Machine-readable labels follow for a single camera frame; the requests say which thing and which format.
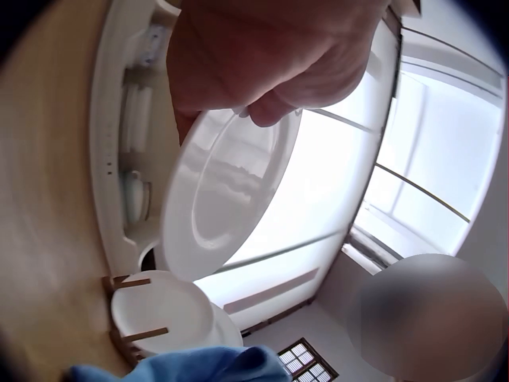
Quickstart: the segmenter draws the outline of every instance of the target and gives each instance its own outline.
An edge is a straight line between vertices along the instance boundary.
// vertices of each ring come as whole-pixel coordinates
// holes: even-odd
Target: window
[[[339,375],[304,338],[280,352],[279,359],[294,382],[329,382]]]
[[[490,182],[504,110],[449,75],[405,68],[354,224],[401,257],[454,256]]]

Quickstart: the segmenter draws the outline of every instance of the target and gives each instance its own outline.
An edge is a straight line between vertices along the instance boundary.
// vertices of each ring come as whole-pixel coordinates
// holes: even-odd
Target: blue cloth
[[[70,369],[74,382],[290,382],[279,357],[264,346],[206,347],[142,360],[123,378],[93,366]]]

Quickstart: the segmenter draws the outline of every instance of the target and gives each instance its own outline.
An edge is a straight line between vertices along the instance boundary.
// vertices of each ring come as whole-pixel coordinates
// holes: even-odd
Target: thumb
[[[260,127],[272,126],[296,107],[284,102],[270,90],[247,107],[252,121]]]

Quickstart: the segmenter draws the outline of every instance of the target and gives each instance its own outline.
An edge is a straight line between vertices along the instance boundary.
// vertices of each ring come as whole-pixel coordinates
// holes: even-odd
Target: windowsill
[[[341,248],[341,252],[359,264],[364,270],[370,273],[370,275],[375,275],[380,272],[382,269],[381,266],[370,260],[368,257],[363,255],[361,252],[353,248],[350,244],[345,244]]]

